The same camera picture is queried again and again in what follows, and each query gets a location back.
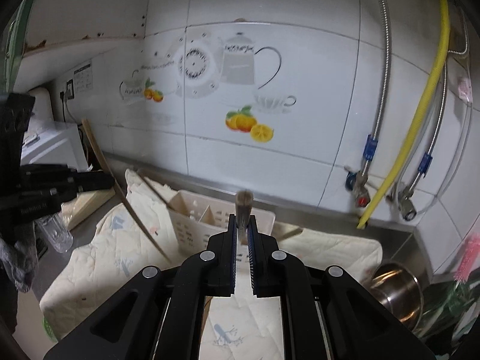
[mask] pink brush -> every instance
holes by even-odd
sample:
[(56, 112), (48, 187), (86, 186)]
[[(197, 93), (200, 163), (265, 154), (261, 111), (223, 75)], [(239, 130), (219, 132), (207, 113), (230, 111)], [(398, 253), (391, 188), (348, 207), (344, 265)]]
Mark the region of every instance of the pink brush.
[(466, 248), (463, 253), (462, 262), (460, 262), (460, 266), (454, 276), (457, 284), (465, 283), (469, 279), (473, 264), (480, 253), (480, 234), (473, 233), (465, 242)]

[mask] quilted cloth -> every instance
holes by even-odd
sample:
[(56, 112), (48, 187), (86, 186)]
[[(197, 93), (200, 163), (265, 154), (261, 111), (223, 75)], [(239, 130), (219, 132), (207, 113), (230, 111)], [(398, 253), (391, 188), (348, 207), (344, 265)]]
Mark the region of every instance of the quilted cloth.
[[(134, 173), (126, 171), (127, 199), (145, 226), (172, 259), (170, 265), (150, 244), (122, 204), (98, 223), (92, 242), (74, 250), (62, 273), (40, 301), (40, 309), (55, 336), (63, 338), (100, 304), (147, 265), (160, 269), (180, 265), (188, 256), (178, 243), (164, 204)], [(166, 199), (176, 193), (151, 181)], [(295, 226), (276, 223), (274, 232)], [(382, 260), (375, 240), (332, 235), (305, 229), (296, 237), (279, 242), (309, 266), (344, 267), (358, 281), (365, 279)], [(239, 246), (239, 254), (248, 254)], [(251, 294), (247, 263), (237, 264), (235, 295), (214, 298), (202, 336), (200, 359), (283, 359), (283, 334), (278, 298), (258, 299)]]

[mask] blue tag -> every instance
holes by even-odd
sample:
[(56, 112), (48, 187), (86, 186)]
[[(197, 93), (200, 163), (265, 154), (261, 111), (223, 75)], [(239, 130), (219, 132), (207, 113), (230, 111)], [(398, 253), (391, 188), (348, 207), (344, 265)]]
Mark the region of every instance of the blue tag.
[(425, 174), (427, 174), (428, 168), (430, 166), (430, 163), (432, 161), (433, 157), (431, 155), (428, 155), (427, 153), (424, 153), (420, 165), (418, 165), (418, 172), (423, 173), (424, 177)]
[(367, 142), (365, 144), (365, 148), (363, 149), (363, 158), (367, 161), (371, 161), (374, 159), (375, 150), (377, 150), (378, 141), (372, 139), (370, 135), (368, 135)]

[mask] yellow hose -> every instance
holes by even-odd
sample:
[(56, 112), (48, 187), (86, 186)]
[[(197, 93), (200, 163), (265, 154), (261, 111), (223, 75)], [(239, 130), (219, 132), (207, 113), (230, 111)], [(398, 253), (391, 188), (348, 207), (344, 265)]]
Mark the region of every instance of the yellow hose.
[(410, 153), (410, 149), (417, 137), (417, 134), (422, 125), (423, 118), (427, 112), (430, 100), (435, 92), (435, 87), (437, 82), (440, 79), (442, 74), (443, 64), (445, 63), (445, 58), (448, 51), (448, 39), (450, 37), (450, 19), (448, 17), (448, 3), (447, 0), (440, 0), (440, 18), (441, 18), (441, 28), (440, 28), (440, 41), (438, 42), (437, 55), (435, 56), (435, 61), (433, 62), (433, 67), (431, 68), (430, 75), (428, 76), (427, 83), (421, 95), (420, 101), (418, 102), (417, 110), (413, 116), (412, 123), (406, 134), (406, 137), (403, 141), (402, 147), (398, 152), (397, 159), (390, 169), (387, 177), (383, 181), (380, 188), (378, 188), (377, 193), (371, 200), (370, 204), (366, 207), (363, 215), (358, 222), (358, 229), (363, 229), (367, 220), (370, 218), (371, 214), (377, 208), (378, 203), (382, 200), (382, 197), (390, 189), (390, 186), (395, 181), (397, 174), (403, 167), (404, 162), (407, 160), (407, 157)]

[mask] metal bowl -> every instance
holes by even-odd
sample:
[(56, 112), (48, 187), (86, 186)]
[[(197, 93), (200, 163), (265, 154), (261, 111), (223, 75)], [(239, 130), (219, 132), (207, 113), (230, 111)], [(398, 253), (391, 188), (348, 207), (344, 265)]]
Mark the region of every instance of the metal bowl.
[(417, 278), (396, 262), (378, 267), (370, 293), (409, 330), (415, 329), (423, 311), (423, 294)]

